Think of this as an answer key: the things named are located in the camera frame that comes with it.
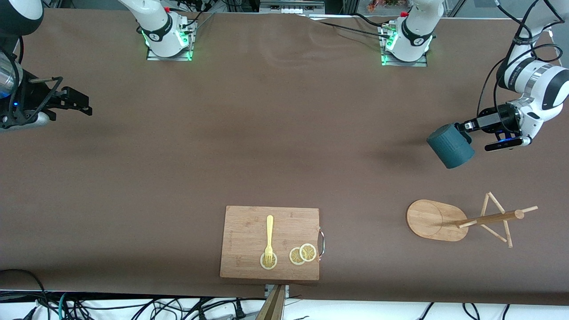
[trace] cutting board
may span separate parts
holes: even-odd
[[[274,217],[273,252],[277,265],[271,270],[261,267],[260,258],[267,246],[267,216]],[[305,243],[316,247],[320,211],[313,208],[276,208],[227,206],[221,250],[222,278],[316,281],[320,261],[316,257],[303,265],[294,265],[290,250]]]

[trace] dried lemon slice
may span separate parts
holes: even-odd
[[[305,243],[300,246],[300,258],[306,262],[314,260],[316,257],[316,248],[310,243]]]
[[[290,250],[288,258],[290,259],[290,262],[294,263],[295,265],[301,265],[304,263],[304,260],[302,260],[300,257],[300,247],[296,247]]]
[[[261,263],[261,266],[264,269],[270,270],[272,268],[274,268],[277,265],[277,255],[275,255],[275,253],[273,252],[273,263],[266,265],[265,264],[265,253],[263,252],[263,254],[261,255],[261,259],[259,261]]]

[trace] brown table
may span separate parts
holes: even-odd
[[[425,143],[475,115],[514,23],[442,20],[427,68],[383,67],[377,38],[295,15],[215,15],[188,63],[145,61],[136,26],[124,11],[47,10],[25,37],[24,67],[63,76],[94,114],[0,136],[0,268],[51,290],[260,296],[218,276],[225,206],[309,207],[327,251],[320,281],[291,294],[569,303],[569,112],[517,150],[485,153],[493,137],[474,134],[475,158],[454,170]],[[476,216],[488,191],[507,210],[539,206],[510,225],[513,249],[481,228],[445,243],[406,225],[417,199]]]

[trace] metal handle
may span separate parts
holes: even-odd
[[[322,255],[324,254],[324,250],[326,248],[326,242],[324,241],[324,231],[322,231],[322,227],[318,227],[318,232],[320,232],[320,235],[322,235],[322,252],[320,253],[320,256],[318,256],[318,261],[321,261]]]

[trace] wooden rod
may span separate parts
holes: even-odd
[[[502,237],[501,235],[497,234],[494,230],[488,228],[485,224],[481,224],[481,227],[483,227],[484,229],[486,229],[488,232],[490,232],[491,234],[495,235],[496,238],[502,240],[502,242],[508,242],[504,237]]]
[[[534,211],[534,210],[537,210],[537,206],[533,206],[533,207],[529,207],[529,208],[522,209],[522,211],[523,211],[524,213],[530,212],[530,211]]]
[[[500,202],[498,202],[498,200],[496,199],[496,197],[492,194],[492,192],[487,193],[488,196],[490,197],[490,199],[492,199],[492,202],[494,204],[496,204],[496,207],[498,207],[498,210],[500,210],[500,212],[502,212],[503,214],[506,213],[506,211],[504,210],[504,208],[502,207],[502,205],[500,204]]]
[[[468,227],[469,225],[473,225],[473,224],[477,224],[477,223],[478,223],[478,221],[476,221],[476,219],[474,219],[472,221],[463,223],[463,224],[459,225],[458,227],[460,229],[460,228]]]
[[[514,247],[512,245],[512,236],[510,235],[510,227],[508,227],[508,222],[506,220],[504,220],[504,229],[506,229],[506,238],[508,240],[508,248],[512,248],[512,247]]]
[[[490,224],[490,223],[500,222],[503,220],[506,221],[506,220],[517,220],[517,219],[523,219],[523,211],[521,211],[521,210],[508,211],[508,212],[505,212],[504,214],[495,214],[495,215],[477,217],[474,219],[460,220],[460,221],[456,221],[455,224],[459,228],[464,228],[464,227],[466,227],[468,225],[472,225],[472,224]]]
[[[484,196],[484,203],[482,204],[482,211],[480,211],[480,216],[484,216],[486,214],[486,206],[488,205],[488,194]]]

